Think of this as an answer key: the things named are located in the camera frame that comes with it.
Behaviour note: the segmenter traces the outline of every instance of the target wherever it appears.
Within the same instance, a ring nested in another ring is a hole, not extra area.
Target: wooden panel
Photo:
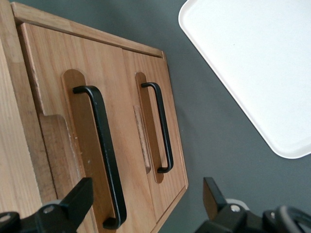
[[[75,174],[69,171],[70,177],[67,172],[63,179],[78,179],[86,172],[81,158],[81,145],[75,140],[79,125],[72,123],[74,121],[70,116],[61,79],[66,70],[77,69],[84,74],[87,85],[98,87],[102,93],[111,126],[112,142],[129,213],[117,232],[150,232],[156,219],[130,92],[127,82],[124,82],[126,71],[122,49],[29,24],[22,24],[20,29],[31,63],[38,106],[44,116],[60,115],[66,122],[66,128],[62,126],[62,130],[67,131],[71,148],[66,148],[68,152],[63,156],[67,157],[67,161],[76,163],[75,167],[79,169]]]
[[[43,203],[56,199],[51,171],[27,77],[10,3],[0,0],[2,56],[15,92],[19,116]]]
[[[151,231],[151,233],[157,233],[165,221],[168,219],[170,214],[172,213],[173,209],[176,207],[176,205],[179,203],[183,195],[185,194],[188,186],[183,187],[183,189],[180,191],[180,193],[177,195],[177,197],[174,199],[174,201],[170,204],[166,212],[161,216],[161,219],[156,223],[155,228]]]
[[[139,104],[139,96],[135,80],[137,72],[142,72],[146,76],[148,82],[158,83],[162,90],[164,108],[172,145],[174,167],[169,173],[164,174],[164,179],[161,183],[156,182],[154,172],[150,172],[148,174],[149,186],[154,202],[155,216],[157,220],[159,220],[167,208],[175,200],[180,191],[184,187],[188,187],[170,78],[166,62],[163,59],[125,50],[123,51],[123,54],[133,105]],[[149,98],[152,105],[153,120],[155,123],[161,161],[162,165],[166,166],[167,162],[163,145],[163,136],[159,122],[156,99],[152,89],[149,91]]]
[[[41,206],[41,198],[11,81],[12,57],[2,34],[3,21],[10,19],[7,6],[0,1],[0,212],[17,211],[26,217]]]
[[[149,144],[147,143],[148,141],[147,133],[146,133],[145,126],[143,123],[140,106],[138,105],[134,106],[134,113],[135,113],[135,118],[136,118],[138,134],[139,134],[141,151],[144,157],[146,173],[148,174],[151,171],[151,163],[150,163],[151,150],[150,150]]]
[[[133,42],[115,35],[101,32],[88,26],[51,15],[21,3],[11,3],[14,16],[18,23],[26,22],[59,32],[117,46],[127,50],[162,57],[162,51]]]

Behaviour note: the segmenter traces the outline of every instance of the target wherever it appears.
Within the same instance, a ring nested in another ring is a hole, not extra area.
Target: black clamp
[[[83,178],[59,204],[43,206],[27,218],[1,213],[0,233],[75,233],[92,204],[92,179]]]
[[[229,204],[213,178],[204,178],[203,202],[210,220],[196,233],[304,233],[311,229],[311,216],[281,206],[259,217],[238,204]]]

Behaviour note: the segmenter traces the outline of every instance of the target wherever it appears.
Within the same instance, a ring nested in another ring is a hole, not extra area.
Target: drawer handle
[[[104,165],[110,188],[110,194],[116,217],[110,217],[103,222],[106,229],[117,229],[126,220],[126,207],[117,167],[116,156],[113,149],[110,129],[104,100],[99,89],[95,86],[78,86],[73,88],[74,94],[87,93],[96,123],[98,139],[101,145]]]
[[[157,83],[142,83],[141,84],[141,87],[149,87],[149,86],[152,87],[153,90],[155,91],[157,110],[159,112],[161,130],[163,134],[163,142],[164,142],[166,159],[167,159],[167,167],[159,167],[157,171],[158,173],[168,173],[173,168],[174,162],[173,162],[173,154],[172,154],[169,130],[167,127],[167,122],[166,122],[166,117],[165,117],[162,92],[161,92],[160,86]]]

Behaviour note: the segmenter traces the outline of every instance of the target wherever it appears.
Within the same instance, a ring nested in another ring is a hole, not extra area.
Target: white plastic tray
[[[311,1],[188,0],[179,24],[276,154],[311,153]]]

